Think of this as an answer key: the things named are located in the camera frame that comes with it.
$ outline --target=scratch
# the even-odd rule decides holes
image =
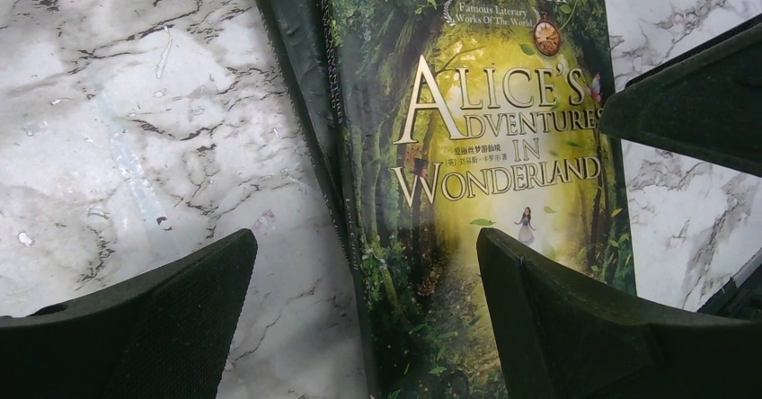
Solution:
[[[166,61],[169,57],[169,51],[172,47],[172,34],[169,32],[169,28],[164,26],[164,31],[167,32],[167,35],[169,35],[169,41],[167,41],[167,47],[162,52],[162,58],[159,60],[159,65],[156,66],[156,78],[162,78],[162,74],[164,73],[164,67],[166,67]]]

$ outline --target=green book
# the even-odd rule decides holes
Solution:
[[[507,397],[483,227],[635,293],[604,0],[322,2],[370,393]]]

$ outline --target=white marble table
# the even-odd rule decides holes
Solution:
[[[607,7],[621,88],[762,0]],[[762,248],[762,183],[629,143],[625,162],[639,293],[695,310]],[[218,397],[365,397],[350,273],[254,1],[0,0],[0,314],[241,227],[260,251]]]

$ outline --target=dark book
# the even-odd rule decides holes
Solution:
[[[603,0],[321,0],[376,399],[508,396],[476,239],[635,293]]]
[[[289,98],[299,117],[317,181],[346,247],[338,131],[328,89],[323,11],[318,0],[256,0]]]

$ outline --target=girl in dress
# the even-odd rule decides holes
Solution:
[[[514,224],[521,224],[521,229],[518,231],[518,241],[527,246],[531,245],[535,241],[535,234],[532,232],[536,231],[532,227],[532,209],[525,208],[524,214],[521,215],[521,220],[514,222]]]

